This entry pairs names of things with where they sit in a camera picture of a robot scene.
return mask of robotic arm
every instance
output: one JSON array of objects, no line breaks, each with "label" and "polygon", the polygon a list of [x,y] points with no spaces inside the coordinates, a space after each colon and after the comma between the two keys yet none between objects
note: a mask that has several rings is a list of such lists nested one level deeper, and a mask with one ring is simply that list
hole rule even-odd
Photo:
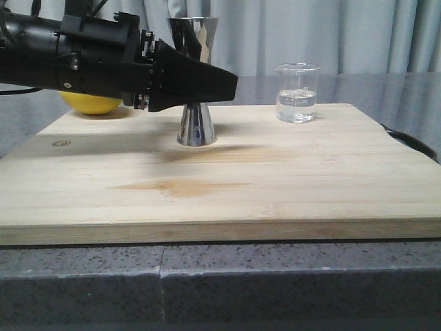
[{"label": "robotic arm", "polygon": [[175,51],[139,17],[94,17],[92,0],[66,0],[62,21],[13,14],[0,0],[0,82],[122,99],[150,112],[232,100],[237,76]]}]

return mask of glass beaker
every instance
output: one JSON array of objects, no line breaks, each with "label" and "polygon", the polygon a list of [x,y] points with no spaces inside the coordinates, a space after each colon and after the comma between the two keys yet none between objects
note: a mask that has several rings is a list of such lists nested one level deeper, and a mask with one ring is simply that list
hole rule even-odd
[{"label": "glass beaker", "polygon": [[276,102],[278,119],[291,123],[314,119],[319,69],[310,63],[286,63],[275,69],[281,82]]}]

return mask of stainless steel jigger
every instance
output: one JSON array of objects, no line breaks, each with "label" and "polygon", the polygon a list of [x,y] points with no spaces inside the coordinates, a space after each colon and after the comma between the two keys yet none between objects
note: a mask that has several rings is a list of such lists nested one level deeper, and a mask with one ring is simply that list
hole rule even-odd
[{"label": "stainless steel jigger", "polygon": [[[183,17],[168,19],[168,22],[176,50],[210,64],[218,18]],[[215,141],[216,133],[207,104],[201,102],[185,105],[178,142],[184,146],[206,146]]]}]

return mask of bamboo cutting board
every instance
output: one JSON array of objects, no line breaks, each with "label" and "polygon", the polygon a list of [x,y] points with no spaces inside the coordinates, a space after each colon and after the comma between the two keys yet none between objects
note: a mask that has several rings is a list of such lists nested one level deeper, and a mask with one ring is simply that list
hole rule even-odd
[{"label": "bamboo cutting board", "polygon": [[0,244],[441,237],[441,167],[351,105],[317,109],[212,106],[204,148],[177,144],[182,108],[69,112],[0,160]]}]

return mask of stain on cutting board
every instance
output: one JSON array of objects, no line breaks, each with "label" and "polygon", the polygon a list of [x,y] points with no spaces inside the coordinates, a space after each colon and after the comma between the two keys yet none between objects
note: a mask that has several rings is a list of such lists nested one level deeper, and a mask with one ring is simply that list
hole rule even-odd
[{"label": "stain on cutting board", "polygon": [[113,188],[122,190],[160,190],[162,193],[173,197],[199,197],[214,190],[227,190],[243,185],[246,185],[246,183],[215,183],[200,179],[174,178],[114,186]]},{"label": "stain on cutting board", "polygon": [[159,158],[164,162],[262,162],[284,161],[292,157],[289,150],[275,150],[267,146],[216,146],[162,152]]}]

